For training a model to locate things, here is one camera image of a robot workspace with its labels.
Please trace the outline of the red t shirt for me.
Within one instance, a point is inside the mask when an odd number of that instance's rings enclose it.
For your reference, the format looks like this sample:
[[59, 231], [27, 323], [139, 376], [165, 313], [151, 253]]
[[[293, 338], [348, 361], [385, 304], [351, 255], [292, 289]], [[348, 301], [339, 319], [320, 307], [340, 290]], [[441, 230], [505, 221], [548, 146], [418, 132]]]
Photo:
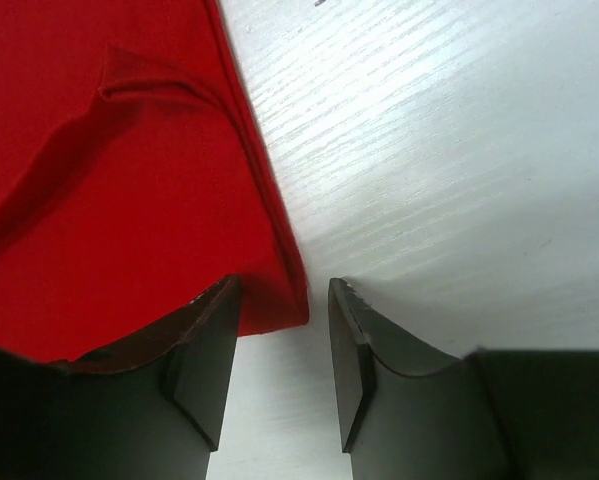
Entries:
[[75, 358], [243, 286], [241, 335], [307, 280], [214, 1], [0, 1], [0, 347]]

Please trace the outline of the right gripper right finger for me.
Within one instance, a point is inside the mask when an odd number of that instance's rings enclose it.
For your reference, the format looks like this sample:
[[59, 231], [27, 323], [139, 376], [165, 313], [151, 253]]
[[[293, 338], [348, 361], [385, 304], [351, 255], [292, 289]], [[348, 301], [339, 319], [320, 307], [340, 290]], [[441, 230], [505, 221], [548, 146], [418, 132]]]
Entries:
[[599, 351], [456, 358], [343, 279], [328, 318], [343, 451], [357, 479], [599, 479]]

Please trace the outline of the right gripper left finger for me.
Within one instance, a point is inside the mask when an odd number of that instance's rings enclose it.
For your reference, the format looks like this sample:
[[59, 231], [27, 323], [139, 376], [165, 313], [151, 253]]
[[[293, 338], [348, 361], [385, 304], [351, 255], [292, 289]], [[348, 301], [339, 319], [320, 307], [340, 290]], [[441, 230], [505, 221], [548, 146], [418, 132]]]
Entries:
[[0, 349], [0, 479], [203, 479], [240, 323], [236, 275], [76, 360]]

